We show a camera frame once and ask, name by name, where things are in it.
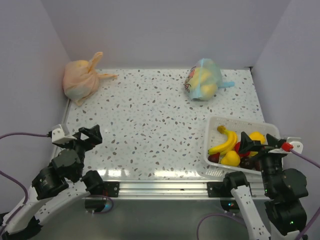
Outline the blue printed plastic bag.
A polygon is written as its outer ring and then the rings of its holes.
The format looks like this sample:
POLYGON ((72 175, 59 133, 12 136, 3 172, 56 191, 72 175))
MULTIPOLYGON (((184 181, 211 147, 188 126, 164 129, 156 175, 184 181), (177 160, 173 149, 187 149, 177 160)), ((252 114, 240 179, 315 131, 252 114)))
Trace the blue printed plastic bag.
POLYGON ((200 59, 184 81, 186 95, 191 100, 208 101, 218 89, 234 87, 233 81, 223 81, 220 67, 210 58, 200 59))

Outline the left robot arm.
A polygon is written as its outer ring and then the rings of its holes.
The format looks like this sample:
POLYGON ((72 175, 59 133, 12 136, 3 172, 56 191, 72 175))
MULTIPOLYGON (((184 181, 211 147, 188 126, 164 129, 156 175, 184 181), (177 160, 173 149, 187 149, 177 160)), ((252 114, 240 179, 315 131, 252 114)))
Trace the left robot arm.
POLYGON ((96 170, 83 173, 85 154, 103 142, 100 126, 81 127, 71 134, 66 126, 56 125, 45 134, 61 152, 39 171, 30 188, 8 174, 0 174, 20 186, 24 198, 10 212, 3 216, 1 234, 14 235, 23 232, 38 210, 47 202, 69 188, 67 181, 84 183, 87 193, 99 196, 104 190, 104 181, 96 170))

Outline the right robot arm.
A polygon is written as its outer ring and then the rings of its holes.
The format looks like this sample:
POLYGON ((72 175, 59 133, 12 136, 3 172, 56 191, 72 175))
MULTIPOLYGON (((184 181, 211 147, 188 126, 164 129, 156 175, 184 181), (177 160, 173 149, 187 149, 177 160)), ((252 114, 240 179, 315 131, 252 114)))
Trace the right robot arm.
POLYGON ((270 222, 266 229, 252 199, 252 190, 242 171, 227 173, 223 179, 223 192, 233 196, 251 240, 299 240, 307 225, 307 214, 300 199, 308 196, 307 179, 297 169, 283 169, 282 159, 288 154, 300 154, 302 143, 293 137, 277 139, 266 135, 267 144, 252 140, 241 133, 239 153, 256 152, 262 176, 264 203, 270 222))

